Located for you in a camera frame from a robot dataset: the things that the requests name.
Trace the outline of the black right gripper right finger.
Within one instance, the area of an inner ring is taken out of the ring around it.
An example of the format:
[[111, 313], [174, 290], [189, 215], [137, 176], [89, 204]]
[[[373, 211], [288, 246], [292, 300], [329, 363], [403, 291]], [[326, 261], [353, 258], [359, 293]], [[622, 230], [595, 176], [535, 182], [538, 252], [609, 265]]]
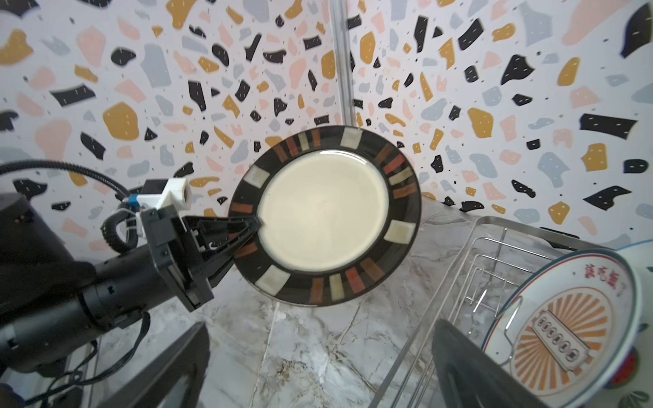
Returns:
[[432, 355], [446, 407], [545, 406], [449, 321], [435, 323]]

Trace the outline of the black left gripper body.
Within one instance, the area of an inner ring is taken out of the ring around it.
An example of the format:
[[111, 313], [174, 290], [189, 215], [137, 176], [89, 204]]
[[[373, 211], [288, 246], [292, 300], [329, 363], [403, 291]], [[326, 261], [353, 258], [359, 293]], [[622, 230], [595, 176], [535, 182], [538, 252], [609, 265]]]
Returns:
[[191, 229], [173, 206], [139, 213], [152, 261], [173, 295], [192, 312], [214, 298]]

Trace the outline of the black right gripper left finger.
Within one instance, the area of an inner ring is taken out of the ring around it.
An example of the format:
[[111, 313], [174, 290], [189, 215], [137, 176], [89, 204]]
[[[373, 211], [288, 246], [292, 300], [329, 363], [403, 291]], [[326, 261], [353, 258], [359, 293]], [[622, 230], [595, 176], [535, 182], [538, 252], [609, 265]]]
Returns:
[[195, 407], [210, 358], [206, 325], [197, 322], [103, 407]]

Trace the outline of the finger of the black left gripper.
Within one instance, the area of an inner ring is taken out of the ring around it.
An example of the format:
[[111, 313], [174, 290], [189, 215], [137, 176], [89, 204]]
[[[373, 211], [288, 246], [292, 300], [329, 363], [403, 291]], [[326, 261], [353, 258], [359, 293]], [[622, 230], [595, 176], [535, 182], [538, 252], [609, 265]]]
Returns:
[[253, 241], [260, 224], [236, 224], [217, 229], [207, 238], [209, 257], [205, 264], [211, 288], [217, 287], [235, 263], [236, 255]]
[[200, 217], [182, 218], [200, 253], [207, 255], [234, 255], [262, 226], [258, 217]]

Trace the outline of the black rimmed cream plate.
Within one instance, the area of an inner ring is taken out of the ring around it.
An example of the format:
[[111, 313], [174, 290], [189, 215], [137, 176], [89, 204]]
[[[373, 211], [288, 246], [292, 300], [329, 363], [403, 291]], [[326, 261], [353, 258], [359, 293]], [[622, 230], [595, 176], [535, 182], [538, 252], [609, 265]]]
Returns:
[[229, 214], [260, 227], [235, 265], [280, 302], [343, 304], [396, 271], [421, 212], [418, 177], [395, 144], [359, 127], [316, 127], [274, 144], [244, 173]]

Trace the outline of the watermelon pattern plate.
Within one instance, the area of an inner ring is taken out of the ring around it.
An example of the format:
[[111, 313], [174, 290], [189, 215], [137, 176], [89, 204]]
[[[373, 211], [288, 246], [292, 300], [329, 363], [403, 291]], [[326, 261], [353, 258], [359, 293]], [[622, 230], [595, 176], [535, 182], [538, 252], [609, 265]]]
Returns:
[[639, 273], [643, 309], [634, 346], [608, 384], [589, 407], [652, 406], [652, 241], [642, 241], [617, 251]]

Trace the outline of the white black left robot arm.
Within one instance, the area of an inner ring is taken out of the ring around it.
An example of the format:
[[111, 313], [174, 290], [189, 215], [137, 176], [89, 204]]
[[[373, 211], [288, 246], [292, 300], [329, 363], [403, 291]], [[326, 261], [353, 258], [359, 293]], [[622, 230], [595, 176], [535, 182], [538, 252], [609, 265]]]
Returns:
[[188, 311], [213, 299], [236, 253], [257, 233], [253, 215], [140, 214], [146, 244], [103, 263], [76, 261], [21, 194], [1, 196], [1, 362], [54, 375], [81, 346], [178, 299]]

